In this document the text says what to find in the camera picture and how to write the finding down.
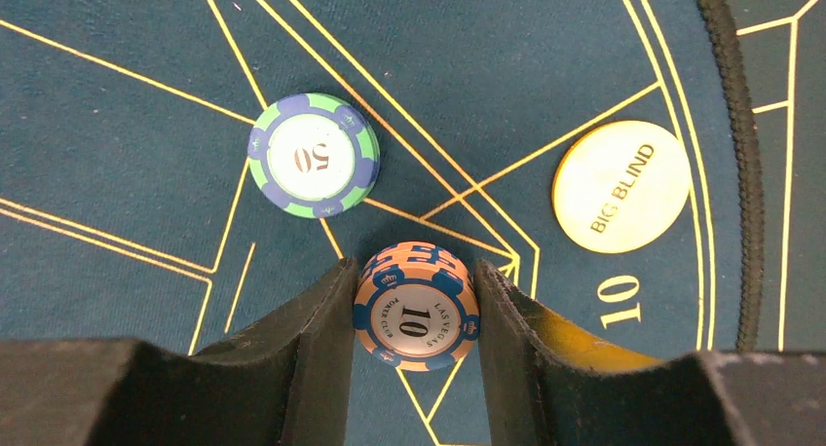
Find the orange blue ten chips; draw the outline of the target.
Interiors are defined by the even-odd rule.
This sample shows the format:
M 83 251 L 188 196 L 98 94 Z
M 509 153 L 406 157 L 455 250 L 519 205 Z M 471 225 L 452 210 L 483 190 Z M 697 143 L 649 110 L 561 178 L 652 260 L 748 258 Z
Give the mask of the orange blue ten chips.
M 417 372 L 463 359 L 481 329 L 467 266 L 429 242 L 399 242 L 367 261 L 353 322 L 358 339 L 373 356 Z

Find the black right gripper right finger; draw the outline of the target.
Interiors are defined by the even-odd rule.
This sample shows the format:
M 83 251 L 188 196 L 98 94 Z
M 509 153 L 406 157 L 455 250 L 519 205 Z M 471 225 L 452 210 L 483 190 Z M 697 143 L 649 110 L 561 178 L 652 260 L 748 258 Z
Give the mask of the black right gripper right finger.
M 479 350 L 495 445 L 821 445 L 825 356 L 614 345 L 476 263 Z

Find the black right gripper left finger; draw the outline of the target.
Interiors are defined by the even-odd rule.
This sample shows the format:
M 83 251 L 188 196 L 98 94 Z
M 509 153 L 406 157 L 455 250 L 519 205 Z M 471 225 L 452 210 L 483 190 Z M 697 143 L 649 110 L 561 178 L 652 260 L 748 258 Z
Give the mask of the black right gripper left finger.
M 341 445 L 357 262 L 192 356 L 139 339 L 5 340 L 5 445 Z

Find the green chip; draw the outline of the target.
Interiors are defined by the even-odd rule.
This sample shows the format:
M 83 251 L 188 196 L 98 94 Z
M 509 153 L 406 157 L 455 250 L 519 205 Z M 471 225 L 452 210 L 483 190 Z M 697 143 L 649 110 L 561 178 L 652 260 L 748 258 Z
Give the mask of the green chip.
M 359 204 L 380 171 L 374 129 L 353 105 L 326 93 L 293 94 L 270 105 L 251 129 L 247 158 L 271 203 L 309 219 Z

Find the yellow big blind button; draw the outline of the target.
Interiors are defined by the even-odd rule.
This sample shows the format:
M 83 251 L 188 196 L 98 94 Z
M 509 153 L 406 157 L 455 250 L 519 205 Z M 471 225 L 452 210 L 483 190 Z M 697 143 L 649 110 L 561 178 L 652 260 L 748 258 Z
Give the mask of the yellow big blind button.
M 683 143 L 654 123 L 623 120 L 589 131 L 565 153 L 550 201 L 569 239 L 597 253 L 641 248 L 682 213 L 692 184 Z

